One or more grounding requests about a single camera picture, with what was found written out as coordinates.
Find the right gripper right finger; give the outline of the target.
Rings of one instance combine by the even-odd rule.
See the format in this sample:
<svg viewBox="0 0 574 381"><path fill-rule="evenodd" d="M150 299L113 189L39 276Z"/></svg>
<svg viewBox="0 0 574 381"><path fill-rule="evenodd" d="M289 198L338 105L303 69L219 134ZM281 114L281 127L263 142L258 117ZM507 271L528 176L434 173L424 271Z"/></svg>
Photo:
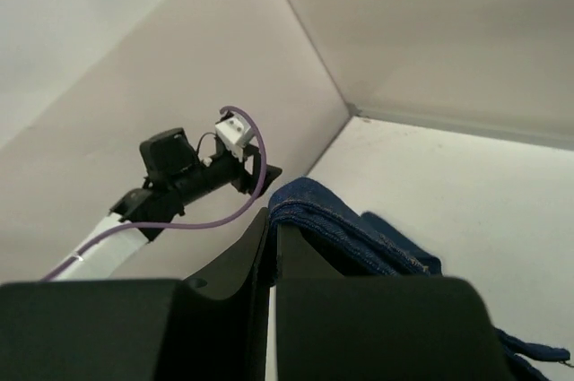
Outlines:
<svg viewBox="0 0 574 381"><path fill-rule="evenodd" d="M278 229L280 380L510 380L477 291L457 278L344 277Z"/></svg>

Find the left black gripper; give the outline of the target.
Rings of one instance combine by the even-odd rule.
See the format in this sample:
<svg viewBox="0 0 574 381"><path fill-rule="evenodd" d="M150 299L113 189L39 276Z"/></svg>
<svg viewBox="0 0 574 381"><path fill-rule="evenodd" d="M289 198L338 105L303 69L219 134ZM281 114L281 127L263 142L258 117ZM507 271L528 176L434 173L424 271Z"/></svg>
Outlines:
<svg viewBox="0 0 574 381"><path fill-rule="evenodd" d="M262 166L259 148L248 143L237 158L216 134L213 134L213 142L214 153L201 159L202 168L211 179L213 188L230 184L241 194L253 195ZM259 194L263 195L282 173L282 168L267 165Z"/></svg>

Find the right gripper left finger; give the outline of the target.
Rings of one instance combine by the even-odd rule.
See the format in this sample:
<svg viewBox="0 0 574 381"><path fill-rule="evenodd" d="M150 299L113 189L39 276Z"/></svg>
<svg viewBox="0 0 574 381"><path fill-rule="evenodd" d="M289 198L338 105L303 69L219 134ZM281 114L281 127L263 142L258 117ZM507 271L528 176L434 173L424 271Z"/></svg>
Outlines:
<svg viewBox="0 0 574 381"><path fill-rule="evenodd" d="M184 279L13 282L4 380L262 380L268 211Z"/></svg>

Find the dark blue denim trousers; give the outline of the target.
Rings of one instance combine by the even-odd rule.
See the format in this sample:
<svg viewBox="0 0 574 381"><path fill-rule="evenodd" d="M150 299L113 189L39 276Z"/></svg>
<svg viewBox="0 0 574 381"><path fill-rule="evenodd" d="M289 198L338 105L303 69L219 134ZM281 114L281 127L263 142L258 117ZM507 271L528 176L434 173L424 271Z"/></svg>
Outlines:
<svg viewBox="0 0 574 381"><path fill-rule="evenodd" d="M447 277L441 261L371 212L357 213L327 187L298 178L278 189L269 201L269 243L276 252L275 287L280 275L278 229L298 228L307 242L344 277ZM526 342L491 323L510 380L540 380L536 362L569 365L564 348Z"/></svg>

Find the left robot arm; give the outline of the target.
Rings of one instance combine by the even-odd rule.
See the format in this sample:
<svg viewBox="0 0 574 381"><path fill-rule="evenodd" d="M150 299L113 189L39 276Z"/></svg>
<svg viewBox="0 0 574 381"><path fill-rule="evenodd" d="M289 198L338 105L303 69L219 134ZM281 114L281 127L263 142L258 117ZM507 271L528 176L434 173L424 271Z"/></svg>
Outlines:
<svg viewBox="0 0 574 381"><path fill-rule="evenodd" d="M214 154L202 159L181 127L142 142L140 154L147 171L143 185L123 195L45 281L108 278L166 229L214 229L235 221L283 172L267 164L263 143L249 143L235 157L217 138ZM197 224L174 221L188 205L227 185L250 196L235 213Z"/></svg>

